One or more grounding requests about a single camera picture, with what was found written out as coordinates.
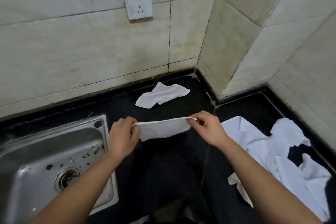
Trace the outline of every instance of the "wall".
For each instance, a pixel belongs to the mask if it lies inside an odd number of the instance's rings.
[[[271,89],[336,152],[336,11],[271,78]]]
[[[0,0],[0,117],[197,63],[214,0]]]
[[[215,0],[198,67],[218,97],[223,96],[277,1]]]
[[[221,97],[263,84],[336,9],[336,0],[279,0]]]

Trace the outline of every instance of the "drain strainer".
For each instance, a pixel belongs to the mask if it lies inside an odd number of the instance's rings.
[[[63,169],[56,177],[55,190],[61,193],[70,183],[70,181],[79,176],[79,170],[76,167],[67,167]]]

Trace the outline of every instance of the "towel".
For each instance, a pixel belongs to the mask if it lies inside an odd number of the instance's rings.
[[[192,117],[181,117],[170,120],[159,120],[150,122],[136,122],[132,126],[137,125],[140,127],[140,139],[146,141],[153,138],[166,138],[170,137],[191,128],[187,119],[194,119]]]
[[[229,137],[246,150],[261,166],[271,172],[289,191],[303,202],[314,214],[325,222],[330,213],[325,195],[325,186],[330,173],[313,161],[308,154],[303,154],[303,163],[297,167],[287,158],[292,146],[310,141],[302,130],[287,118],[279,119],[273,125],[271,136],[267,137],[254,125],[237,116],[221,123]],[[235,173],[229,176],[230,185],[237,184],[237,189],[252,207],[253,204]]]
[[[161,82],[158,82],[155,88],[151,92],[142,94],[135,105],[143,108],[152,108],[156,103],[162,105],[170,100],[178,97],[183,97],[190,92],[187,88],[173,84],[172,86],[166,86]]]

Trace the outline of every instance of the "sink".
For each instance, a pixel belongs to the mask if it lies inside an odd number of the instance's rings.
[[[66,124],[0,145],[0,219],[23,224],[107,150],[106,116]],[[112,173],[90,214],[119,201]]]

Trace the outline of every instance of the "hand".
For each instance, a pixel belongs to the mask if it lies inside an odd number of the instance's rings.
[[[199,133],[199,135],[209,144],[220,148],[229,139],[218,117],[206,111],[190,115],[196,118],[187,119],[188,123]]]
[[[133,126],[137,120],[132,117],[120,118],[113,122],[108,136],[108,153],[120,162],[134,150],[139,141],[140,128]]]

